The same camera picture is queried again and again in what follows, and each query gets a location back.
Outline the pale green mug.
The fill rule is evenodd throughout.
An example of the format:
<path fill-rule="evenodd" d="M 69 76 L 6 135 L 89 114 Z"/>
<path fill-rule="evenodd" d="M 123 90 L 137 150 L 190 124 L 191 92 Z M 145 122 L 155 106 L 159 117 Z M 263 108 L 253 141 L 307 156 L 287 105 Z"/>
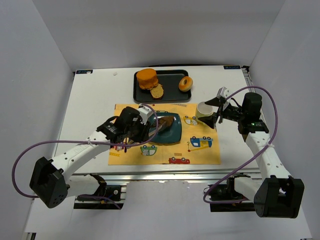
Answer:
<path fill-rule="evenodd" d="M 205 104 L 204 101 L 198 103 L 195 110 L 196 121 L 204 125 L 205 123 L 201 121 L 200 118 L 209 117 L 213 114 L 213 112 L 214 112 L 213 106 Z"/>

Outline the metal tongs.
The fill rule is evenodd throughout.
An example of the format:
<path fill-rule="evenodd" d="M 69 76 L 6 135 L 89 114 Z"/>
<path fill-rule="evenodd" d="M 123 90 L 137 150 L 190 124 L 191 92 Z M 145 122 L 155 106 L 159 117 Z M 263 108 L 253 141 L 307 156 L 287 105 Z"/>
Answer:
<path fill-rule="evenodd" d="M 159 127 L 159 123 L 158 123 L 158 119 L 157 119 L 157 122 L 155 121 L 154 123 L 152 123 L 150 125 L 148 136 L 152 137 L 155 134 L 156 130 L 159 133 L 160 131 L 158 131 L 158 127 Z"/>

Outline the brown croissant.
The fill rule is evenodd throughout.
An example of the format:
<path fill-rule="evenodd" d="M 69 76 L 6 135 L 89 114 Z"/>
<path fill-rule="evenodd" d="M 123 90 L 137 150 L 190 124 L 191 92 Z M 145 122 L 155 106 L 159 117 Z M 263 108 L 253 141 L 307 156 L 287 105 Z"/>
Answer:
<path fill-rule="evenodd" d="M 162 116 L 160 118 L 158 118 L 158 131 L 162 132 L 166 129 L 168 129 L 169 127 L 171 127 L 171 125 L 173 124 L 175 120 L 174 116 Z"/>

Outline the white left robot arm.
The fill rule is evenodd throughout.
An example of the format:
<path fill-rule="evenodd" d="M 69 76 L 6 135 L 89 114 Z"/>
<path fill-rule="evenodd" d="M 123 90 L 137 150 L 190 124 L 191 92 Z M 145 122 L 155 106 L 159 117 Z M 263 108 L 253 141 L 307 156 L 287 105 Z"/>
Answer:
<path fill-rule="evenodd" d="M 145 104 L 125 107 L 120 115 L 108 118 L 83 142 L 51 159 L 42 157 L 35 163 L 30 188 L 49 208 L 55 208 L 68 197 L 104 200 L 113 203 L 107 184 L 96 173 L 75 176 L 75 172 L 111 147 L 145 144 L 149 140 L 149 118 L 155 111 Z"/>

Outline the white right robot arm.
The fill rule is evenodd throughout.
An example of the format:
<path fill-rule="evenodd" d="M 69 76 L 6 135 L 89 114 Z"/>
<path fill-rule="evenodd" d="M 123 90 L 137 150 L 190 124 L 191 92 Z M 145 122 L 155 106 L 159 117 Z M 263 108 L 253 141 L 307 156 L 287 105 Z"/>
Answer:
<path fill-rule="evenodd" d="M 289 173 L 272 146 L 273 137 L 261 119 L 262 96 L 248 92 L 241 106 L 231 105 L 229 97 L 228 90 L 223 90 L 206 101 L 206 105 L 215 106 L 218 110 L 200 120 L 211 128 L 224 119 L 237 122 L 238 131 L 253 154 L 251 161 L 256 161 L 258 165 L 262 182 L 239 173 L 240 169 L 236 168 L 224 177 L 225 189 L 217 189 L 220 180 L 209 187 L 204 193 L 204 202 L 210 206 L 230 206 L 250 201 L 261 218 L 295 219 L 299 214 L 305 185 Z"/>

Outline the sliced seeded bread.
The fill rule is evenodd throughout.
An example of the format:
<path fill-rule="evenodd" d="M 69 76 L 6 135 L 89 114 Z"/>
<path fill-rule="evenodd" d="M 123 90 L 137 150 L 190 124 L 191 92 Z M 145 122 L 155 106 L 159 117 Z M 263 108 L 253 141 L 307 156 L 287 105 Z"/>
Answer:
<path fill-rule="evenodd" d="M 151 94 L 152 98 L 155 100 L 161 99 L 164 95 L 163 86 L 161 84 L 158 84 L 156 87 L 153 87 L 150 90 L 150 94 Z"/>

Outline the yellow cartoon car placemat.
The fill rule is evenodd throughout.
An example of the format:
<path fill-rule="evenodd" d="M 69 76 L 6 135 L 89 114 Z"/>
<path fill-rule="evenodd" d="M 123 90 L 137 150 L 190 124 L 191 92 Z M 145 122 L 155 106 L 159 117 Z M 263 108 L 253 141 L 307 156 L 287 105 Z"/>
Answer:
<path fill-rule="evenodd" d="M 153 104 L 157 112 L 177 113 L 182 124 L 182 136 L 176 144 L 148 142 L 125 149 L 112 148 L 108 163 L 115 165 L 219 165 L 221 163 L 218 133 L 197 122 L 195 103 Z"/>

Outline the glazed bagel donut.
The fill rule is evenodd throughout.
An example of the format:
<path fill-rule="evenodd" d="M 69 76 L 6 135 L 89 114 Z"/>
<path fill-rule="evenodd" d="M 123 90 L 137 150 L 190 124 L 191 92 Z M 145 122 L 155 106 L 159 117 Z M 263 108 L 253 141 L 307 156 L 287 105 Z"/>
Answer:
<path fill-rule="evenodd" d="M 189 91 L 192 88 L 192 86 L 193 86 L 193 79 L 189 76 L 183 77 L 178 84 L 178 88 L 182 92 Z"/>

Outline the blue sticker label right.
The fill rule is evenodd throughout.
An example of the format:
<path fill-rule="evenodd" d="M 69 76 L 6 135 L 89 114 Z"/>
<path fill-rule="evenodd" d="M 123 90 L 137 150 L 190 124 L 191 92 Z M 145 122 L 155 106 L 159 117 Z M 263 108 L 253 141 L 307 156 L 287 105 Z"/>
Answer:
<path fill-rule="evenodd" d="M 240 65 L 224 65 L 223 68 L 225 70 L 240 70 L 241 66 Z"/>

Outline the blue sticker label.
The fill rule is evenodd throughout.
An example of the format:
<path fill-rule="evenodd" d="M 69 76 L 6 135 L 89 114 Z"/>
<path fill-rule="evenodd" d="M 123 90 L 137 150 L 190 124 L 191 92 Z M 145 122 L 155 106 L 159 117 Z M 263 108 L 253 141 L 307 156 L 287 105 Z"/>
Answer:
<path fill-rule="evenodd" d="M 240 65 L 224 65 L 223 68 L 225 70 L 240 70 L 241 66 Z"/>
<path fill-rule="evenodd" d="M 82 69 L 82 70 L 77 70 L 75 73 L 77 75 L 80 75 L 80 74 L 92 74 L 93 70 L 92 69 Z"/>

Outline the dark teal square plate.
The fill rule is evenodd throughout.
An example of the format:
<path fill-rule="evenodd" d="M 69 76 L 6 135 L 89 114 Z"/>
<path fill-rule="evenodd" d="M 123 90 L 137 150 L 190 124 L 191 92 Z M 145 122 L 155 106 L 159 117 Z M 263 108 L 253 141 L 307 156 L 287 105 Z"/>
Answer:
<path fill-rule="evenodd" d="M 182 121 L 177 113 L 172 112 L 156 112 L 158 120 L 163 117 L 173 117 L 173 123 L 164 130 L 159 130 L 157 135 L 152 139 L 152 143 L 156 144 L 177 144 L 182 138 Z"/>

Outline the black baking tray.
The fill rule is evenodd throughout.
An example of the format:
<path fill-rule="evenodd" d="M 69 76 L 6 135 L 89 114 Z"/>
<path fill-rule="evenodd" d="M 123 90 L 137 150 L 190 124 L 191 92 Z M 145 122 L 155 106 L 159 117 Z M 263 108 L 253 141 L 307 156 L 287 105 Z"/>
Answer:
<path fill-rule="evenodd" d="M 159 83 L 164 94 L 160 99 L 154 99 L 149 90 L 142 90 L 137 80 L 137 72 L 133 75 L 133 99 L 136 103 L 186 103 L 192 96 L 191 90 L 182 92 L 179 83 L 189 73 L 184 69 L 156 70 Z"/>

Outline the orange round cake loaf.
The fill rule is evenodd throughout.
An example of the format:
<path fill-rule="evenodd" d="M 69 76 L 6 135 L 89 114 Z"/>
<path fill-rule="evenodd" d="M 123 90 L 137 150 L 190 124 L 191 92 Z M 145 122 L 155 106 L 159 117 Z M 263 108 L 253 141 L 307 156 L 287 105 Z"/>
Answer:
<path fill-rule="evenodd" d="M 153 68 L 146 68 L 136 73 L 137 82 L 140 89 L 151 90 L 158 86 L 159 80 L 157 72 Z"/>

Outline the blue sticker label left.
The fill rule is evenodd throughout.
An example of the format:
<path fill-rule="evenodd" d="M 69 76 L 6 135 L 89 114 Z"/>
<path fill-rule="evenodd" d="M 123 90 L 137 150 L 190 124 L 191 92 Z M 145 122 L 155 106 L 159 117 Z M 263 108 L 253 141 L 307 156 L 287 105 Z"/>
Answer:
<path fill-rule="evenodd" d="M 93 70 L 92 69 L 82 69 L 82 70 L 77 70 L 75 73 L 77 75 L 80 75 L 80 74 L 92 74 Z"/>

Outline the aluminium table frame rail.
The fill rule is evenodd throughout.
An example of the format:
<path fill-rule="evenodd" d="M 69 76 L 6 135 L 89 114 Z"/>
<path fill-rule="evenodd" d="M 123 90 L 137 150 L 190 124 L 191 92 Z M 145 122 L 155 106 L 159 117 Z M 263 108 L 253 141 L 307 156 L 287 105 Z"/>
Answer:
<path fill-rule="evenodd" d="M 225 169 L 218 170 L 169 170 L 169 171 L 127 171 L 127 172 L 98 172 L 108 181 L 186 181 L 186 182 L 215 182 L 230 171 Z"/>

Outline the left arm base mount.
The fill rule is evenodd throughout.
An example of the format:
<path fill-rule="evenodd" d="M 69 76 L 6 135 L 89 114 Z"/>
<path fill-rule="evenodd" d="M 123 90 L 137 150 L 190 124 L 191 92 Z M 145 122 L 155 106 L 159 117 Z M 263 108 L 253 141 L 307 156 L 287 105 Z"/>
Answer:
<path fill-rule="evenodd" d="M 126 198 L 125 185 L 107 182 L 98 174 L 72 176 L 69 190 L 78 210 L 121 210 Z"/>

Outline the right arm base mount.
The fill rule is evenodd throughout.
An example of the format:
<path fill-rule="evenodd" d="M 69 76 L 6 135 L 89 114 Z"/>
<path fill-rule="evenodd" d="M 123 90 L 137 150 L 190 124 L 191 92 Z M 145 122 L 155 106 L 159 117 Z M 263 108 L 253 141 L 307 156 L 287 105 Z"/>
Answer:
<path fill-rule="evenodd" d="M 235 178 L 249 178 L 251 177 L 244 173 L 236 173 L 230 176 L 226 183 L 220 183 L 213 190 L 209 191 L 208 196 L 210 201 L 235 201 L 243 199 L 243 195 L 236 192 Z M 242 201 L 237 203 L 219 203 L 210 204 L 211 213 L 222 213 L 222 212 L 254 212 L 254 204 L 250 201 Z"/>

